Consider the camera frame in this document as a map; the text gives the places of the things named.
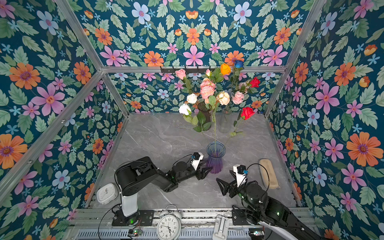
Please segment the purple ribbed glass vase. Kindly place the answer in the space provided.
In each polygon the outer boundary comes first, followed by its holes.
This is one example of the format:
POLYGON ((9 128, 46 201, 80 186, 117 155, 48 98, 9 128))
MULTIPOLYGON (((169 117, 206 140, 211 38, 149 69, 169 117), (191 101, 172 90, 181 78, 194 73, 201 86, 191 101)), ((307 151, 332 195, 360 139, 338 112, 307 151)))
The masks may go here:
POLYGON ((215 141, 207 146, 208 160, 206 166, 212 168, 212 174, 218 174, 223 169, 223 157, 226 154, 226 147, 223 143, 215 141))

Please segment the dark pink ribbed glass vase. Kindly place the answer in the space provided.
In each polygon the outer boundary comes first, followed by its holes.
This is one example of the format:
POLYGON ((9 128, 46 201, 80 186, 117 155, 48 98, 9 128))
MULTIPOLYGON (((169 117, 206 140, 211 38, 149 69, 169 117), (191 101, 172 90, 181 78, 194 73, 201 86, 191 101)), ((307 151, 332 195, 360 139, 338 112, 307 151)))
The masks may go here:
POLYGON ((206 117, 206 122, 211 122, 211 113, 210 110, 206 107, 205 102, 201 102, 198 104, 198 110, 203 113, 206 117))

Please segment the red rose stem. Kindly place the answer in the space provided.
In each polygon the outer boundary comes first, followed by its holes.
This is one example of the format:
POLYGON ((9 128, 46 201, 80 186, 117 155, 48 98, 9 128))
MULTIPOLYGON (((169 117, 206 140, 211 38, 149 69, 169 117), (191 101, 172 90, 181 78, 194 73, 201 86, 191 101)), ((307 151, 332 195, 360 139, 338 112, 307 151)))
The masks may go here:
POLYGON ((247 80, 246 82, 239 83, 238 91, 242 94, 252 94, 257 91, 261 81, 254 77, 252 80, 247 80))
POLYGON ((236 137, 240 132, 238 131, 239 126, 242 122, 250 119, 255 114, 254 110, 251 107, 243 108, 242 111, 238 114, 237 119, 234 121, 234 130, 230 132, 229 138, 225 141, 224 146, 234 137, 236 137))

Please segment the white twin-bell alarm clock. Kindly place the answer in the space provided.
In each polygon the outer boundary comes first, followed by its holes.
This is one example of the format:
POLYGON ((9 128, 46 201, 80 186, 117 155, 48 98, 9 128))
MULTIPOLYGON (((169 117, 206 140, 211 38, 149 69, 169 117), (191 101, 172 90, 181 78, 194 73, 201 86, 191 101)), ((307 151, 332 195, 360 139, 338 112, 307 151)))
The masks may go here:
POLYGON ((168 205, 159 215, 156 232, 159 240, 177 240, 182 231, 182 213, 176 205, 168 205))

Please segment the beige cloth roll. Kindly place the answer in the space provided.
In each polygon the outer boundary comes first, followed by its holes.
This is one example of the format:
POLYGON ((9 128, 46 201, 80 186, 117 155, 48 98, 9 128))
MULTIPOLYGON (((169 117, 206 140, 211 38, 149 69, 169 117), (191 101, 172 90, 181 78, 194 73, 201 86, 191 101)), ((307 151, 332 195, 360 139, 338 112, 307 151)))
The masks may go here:
POLYGON ((261 159, 259 164, 264 186, 273 190, 278 189, 280 186, 272 162, 269 159, 261 159))

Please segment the clear glass cup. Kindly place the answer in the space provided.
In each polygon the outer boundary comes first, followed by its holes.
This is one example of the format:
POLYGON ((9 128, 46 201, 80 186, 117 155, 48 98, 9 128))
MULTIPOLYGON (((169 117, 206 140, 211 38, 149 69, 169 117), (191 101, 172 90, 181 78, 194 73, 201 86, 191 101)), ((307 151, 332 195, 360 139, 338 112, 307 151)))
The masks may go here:
POLYGON ((222 113, 219 118, 219 131, 223 134, 231 130, 231 114, 232 111, 230 109, 222 108, 222 113))

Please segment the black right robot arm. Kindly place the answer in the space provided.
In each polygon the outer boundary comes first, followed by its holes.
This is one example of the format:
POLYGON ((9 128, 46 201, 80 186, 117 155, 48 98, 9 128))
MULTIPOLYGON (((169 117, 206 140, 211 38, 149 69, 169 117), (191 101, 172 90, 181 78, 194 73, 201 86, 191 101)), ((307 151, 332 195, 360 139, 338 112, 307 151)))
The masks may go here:
POLYGON ((244 207, 241 212, 251 224, 264 225, 286 240, 324 240, 302 223, 280 201, 268 196, 257 181, 248 182, 246 176, 238 181, 237 174, 230 171, 234 180, 230 183, 217 178, 223 196, 239 197, 244 207))

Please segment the pink rose stem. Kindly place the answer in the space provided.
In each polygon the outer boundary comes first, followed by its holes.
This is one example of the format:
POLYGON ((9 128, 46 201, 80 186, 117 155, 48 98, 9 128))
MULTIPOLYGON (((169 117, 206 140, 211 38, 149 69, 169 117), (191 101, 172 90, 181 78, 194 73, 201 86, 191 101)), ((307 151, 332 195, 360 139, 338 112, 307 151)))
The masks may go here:
POLYGON ((194 94, 192 90, 191 80, 187 77, 185 70, 179 70, 175 72, 176 76, 179 78, 178 84, 183 87, 183 90, 188 92, 188 95, 194 94))

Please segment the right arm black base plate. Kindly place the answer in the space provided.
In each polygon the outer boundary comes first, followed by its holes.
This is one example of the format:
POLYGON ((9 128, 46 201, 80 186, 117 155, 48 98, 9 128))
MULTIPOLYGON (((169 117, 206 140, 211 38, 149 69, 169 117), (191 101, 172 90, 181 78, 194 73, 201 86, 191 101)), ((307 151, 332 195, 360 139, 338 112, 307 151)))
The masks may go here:
POLYGON ((246 214, 241 209, 232 209, 232 221, 234 226, 254 225, 247 219, 246 214))

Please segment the pink double carnation stem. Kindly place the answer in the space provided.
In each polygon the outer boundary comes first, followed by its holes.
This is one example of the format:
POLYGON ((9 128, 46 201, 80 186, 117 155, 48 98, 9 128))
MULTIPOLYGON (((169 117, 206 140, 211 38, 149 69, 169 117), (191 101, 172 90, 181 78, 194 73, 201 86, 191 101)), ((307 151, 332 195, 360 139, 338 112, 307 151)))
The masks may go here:
POLYGON ((251 81, 233 83, 232 87, 226 91, 230 95, 230 103, 225 107, 226 113, 231 113, 233 105, 239 105, 244 101, 245 94, 252 86, 250 82, 251 81))

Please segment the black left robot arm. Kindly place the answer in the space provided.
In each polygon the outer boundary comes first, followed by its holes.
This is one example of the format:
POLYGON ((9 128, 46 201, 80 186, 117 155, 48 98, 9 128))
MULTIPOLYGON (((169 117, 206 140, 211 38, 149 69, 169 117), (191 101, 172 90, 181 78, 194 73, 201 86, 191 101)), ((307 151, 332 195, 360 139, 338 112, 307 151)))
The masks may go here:
POLYGON ((187 157, 187 162, 177 160, 168 172, 156 167, 150 157, 119 166, 114 178, 120 190, 121 205, 120 210, 115 213, 115 220, 120 219, 127 226, 132 226, 139 220, 138 192, 147 185, 153 184, 169 193, 178 188, 179 183, 193 177, 203 180, 213 170, 213 167, 207 166, 202 153, 195 152, 187 157))

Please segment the white plastic clip bracket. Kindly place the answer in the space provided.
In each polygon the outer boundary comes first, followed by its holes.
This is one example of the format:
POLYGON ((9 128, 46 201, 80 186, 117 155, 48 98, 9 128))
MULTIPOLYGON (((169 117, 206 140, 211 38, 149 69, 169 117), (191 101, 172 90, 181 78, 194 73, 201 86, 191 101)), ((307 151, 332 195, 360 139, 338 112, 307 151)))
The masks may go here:
POLYGON ((217 215, 212 240, 226 240, 229 231, 229 219, 223 215, 217 215))

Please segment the pink cream peony spray stem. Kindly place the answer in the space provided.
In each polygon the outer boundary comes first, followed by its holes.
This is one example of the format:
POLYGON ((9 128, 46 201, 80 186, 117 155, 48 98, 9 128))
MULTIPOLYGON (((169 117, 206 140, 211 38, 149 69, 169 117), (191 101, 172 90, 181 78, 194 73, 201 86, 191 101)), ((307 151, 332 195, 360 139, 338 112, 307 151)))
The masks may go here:
POLYGON ((202 99, 204 100, 204 103, 206 105, 206 108, 211 113, 211 121, 214 125, 214 150, 213 153, 216 153, 217 151, 217 121, 216 121, 216 112, 218 110, 218 93, 217 93, 217 86, 216 86, 216 78, 214 77, 214 71, 213 70, 206 70, 206 78, 203 79, 201 85, 200 85, 200 94, 202 99))

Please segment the cream double-bloom flower stem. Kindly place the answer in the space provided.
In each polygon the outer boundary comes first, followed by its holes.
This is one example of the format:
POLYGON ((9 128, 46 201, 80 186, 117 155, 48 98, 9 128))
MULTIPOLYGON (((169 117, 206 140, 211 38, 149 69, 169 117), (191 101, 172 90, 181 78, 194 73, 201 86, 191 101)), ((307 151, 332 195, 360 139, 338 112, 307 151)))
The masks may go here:
POLYGON ((231 101, 231 97, 225 91, 218 93, 218 95, 216 96, 216 106, 217 108, 221 109, 222 113, 226 112, 230 101, 231 101))

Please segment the yellow rose stem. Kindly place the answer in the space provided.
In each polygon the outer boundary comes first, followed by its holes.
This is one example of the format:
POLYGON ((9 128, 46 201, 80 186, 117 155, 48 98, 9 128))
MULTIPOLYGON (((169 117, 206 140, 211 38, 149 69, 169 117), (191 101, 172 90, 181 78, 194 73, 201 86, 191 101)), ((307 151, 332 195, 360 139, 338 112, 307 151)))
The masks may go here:
POLYGON ((224 76, 229 75, 231 71, 231 67, 228 64, 221 64, 219 68, 213 71, 210 79, 214 84, 221 83, 224 80, 224 76))

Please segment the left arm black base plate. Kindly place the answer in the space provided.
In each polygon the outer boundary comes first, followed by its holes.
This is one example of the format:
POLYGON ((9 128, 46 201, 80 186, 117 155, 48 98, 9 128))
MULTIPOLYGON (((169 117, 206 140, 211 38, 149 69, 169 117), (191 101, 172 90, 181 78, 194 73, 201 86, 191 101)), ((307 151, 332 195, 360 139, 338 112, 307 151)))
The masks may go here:
POLYGON ((114 218, 112 226, 123 227, 123 226, 151 226, 154 220, 154 210, 138 210, 136 213, 126 217, 122 210, 114 212, 114 218))

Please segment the black hook rail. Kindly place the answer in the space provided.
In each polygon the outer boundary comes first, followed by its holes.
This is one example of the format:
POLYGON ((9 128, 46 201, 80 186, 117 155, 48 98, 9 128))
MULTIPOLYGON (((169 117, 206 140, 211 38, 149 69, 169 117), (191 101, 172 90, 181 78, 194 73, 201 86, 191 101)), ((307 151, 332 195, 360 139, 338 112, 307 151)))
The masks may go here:
POLYGON ((197 66, 197 67, 160 67, 161 73, 171 73, 174 74, 176 71, 185 70, 187 74, 189 73, 200 73, 205 74, 207 70, 213 72, 216 69, 220 69, 220 67, 209 67, 209 66, 197 66))

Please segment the white rose stem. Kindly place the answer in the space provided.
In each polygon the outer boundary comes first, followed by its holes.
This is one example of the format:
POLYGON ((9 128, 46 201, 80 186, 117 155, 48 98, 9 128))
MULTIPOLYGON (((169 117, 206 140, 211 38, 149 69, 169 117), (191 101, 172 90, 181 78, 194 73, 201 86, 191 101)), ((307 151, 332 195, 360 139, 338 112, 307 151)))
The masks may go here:
POLYGON ((179 113, 183 115, 183 119, 187 123, 190 123, 192 125, 193 130, 195 132, 206 132, 214 126, 212 121, 206 122, 206 117, 203 115, 202 112, 199 111, 197 114, 193 114, 188 104, 181 105, 179 108, 179 113))
POLYGON ((187 96, 187 103, 194 105, 198 101, 198 96, 196 94, 190 94, 187 96))

